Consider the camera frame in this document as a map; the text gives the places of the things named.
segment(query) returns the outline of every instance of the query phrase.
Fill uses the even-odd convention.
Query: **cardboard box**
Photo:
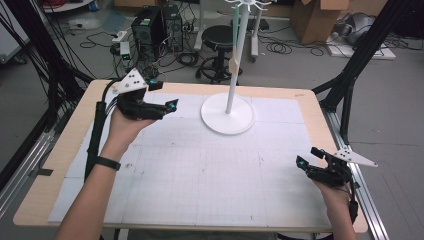
[[[297,0],[290,24],[301,44],[322,44],[327,41],[341,10],[349,0]]]
[[[349,7],[347,10],[341,11],[341,17],[346,13],[365,13],[368,16],[378,16],[387,0],[350,0]]]

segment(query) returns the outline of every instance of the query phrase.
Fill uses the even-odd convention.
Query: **floor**
[[[66,22],[74,15],[85,14],[87,9],[59,14]],[[67,32],[66,39],[85,65],[97,78],[112,75],[112,57],[109,48],[96,46],[82,48],[86,36],[101,31],[114,32],[126,29],[131,21],[118,12],[109,1],[102,10],[90,13],[99,19],[101,28],[96,30]],[[211,22],[228,24],[231,17],[220,16]],[[289,25],[284,19],[267,19],[270,31]],[[295,39],[292,30],[286,29],[270,35]],[[107,35],[92,37],[97,43],[110,43]],[[420,47],[422,42],[413,42]],[[347,58],[331,57],[325,48],[322,56],[313,55],[310,49],[293,47],[290,54],[271,53],[267,44],[259,44],[259,57],[253,63],[249,57],[250,40],[246,40],[239,78],[240,85],[277,88],[312,89],[336,77],[346,65]],[[391,49],[394,61],[372,60],[359,76],[355,85],[349,127],[349,139],[355,152],[375,161],[378,168],[361,167],[373,201],[391,239],[422,239],[424,236],[424,163],[421,150],[424,145],[424,52],[408,49]],[[211,56],[211,50],[203,49],[201,55]],[[171,62],[167,55],[162,65]],[[180,68],[179,63],[160,68],[169,71]],[[204,78],[196,79],[195,68],[185,67],[160,75],[169,82],[208,84]],[[8,63],[0,66],[0,169],[13,156],[23,139],[47,108],[47,98],[30,63]],[[0,219],[0,239],[49,239],[55,229],[24,228],[13,224],[13,215],[31,186],[28,178],[15,197],[8,211]],[[105,236],[111,236],[106,230]],[[369,233],[358,234],[360,239],[372,239]]]

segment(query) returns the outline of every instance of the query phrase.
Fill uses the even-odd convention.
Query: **wrist strap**
[[[106,167],[110,167],[116,171],[119,170],[119,168],[121,167],[121,164],[117,161],[113,161],[107,158],[102,158],[97,156],[96,158],[94,158],[94,164],[100,164]]]

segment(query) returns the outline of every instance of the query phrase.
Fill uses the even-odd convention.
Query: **chair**
[[[220,83],[231,79],[231,73],[228,71],[228,61],[225,53],[233,51],[233,29],[230,26],[217,25],[207,29],[202,34],[202,41],[205,46],[218,52],[217,57],[205,59],[196,71],[196,78],[203,74],[211,80],[211,84]]]

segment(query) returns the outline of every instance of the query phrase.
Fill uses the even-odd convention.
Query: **robotic hand controller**
[[[117,107],[129,119],[162,119],[168,113],[177,110],[178,99],[166,102],[165,105],[146,103],[146,89],[161,89],[163,82],[145,81],[137,69],[132,69],[120,82],[116,93]]]
[[[353,182],[352,171],[348,166],[348,162],[357,163],[366,166],[377,167],[374,163],[351,150],[341,149],[334,155],[327,153],[324,150],[319,150],[315,147],[311,149],[311,153],[319,158],[324,158],[328,166],[320,168],[312,166],[308,161],[300,156],[296,158],[296,165],[298,168],[305,171],[306,176],[310,179],[323,183],[331,188],[339,189],[350,183],[350,202],[349,213],[352,223],[355,222],[358,216],[358,202],[355,200],[355,185]]]
[[[94,167],[95,159],[99,153],[100,139],[103,132],[103,127],[109,111],[106,111],[106,94],[109,88],[119,80],[111,81],[103,91],[102,101],[96,104],[96,113],[94,116],[93,130],[91,132],[90,144],[87,149],[87,163],[85,166],[84,179],[87,179],[91,170]],[[118,94],[108,109],[112,109],[115,104],[121,110],[125,117],[133,120],[141,119],[162,119],[166,114],[177,111],[178,99],[166,102],[165,105],[152,104],[144,101],[146,89],[154,91],[161,89],[163,82],[145,81],[136,68],[132,69],[114,93]]]

